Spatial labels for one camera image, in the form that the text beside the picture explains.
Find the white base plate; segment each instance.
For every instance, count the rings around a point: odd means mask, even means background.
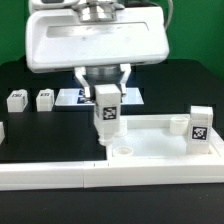
[[[61,89],[59,91],[56,106],[90,106],[92,101],[83,97],[83,89]],[[144,104],[138,88],[127,88],[127,95],[122,97],[121,105],[142,105]]]
[[[125,117],[129,136],[107,148],[105,161],[2,164],[0,190],[224,182],[224,141],[212,130],[209,154],[186,155],[185,138],[167,132],[173,116]],[[133,157],[113,158],[122,141],[134,148]]]

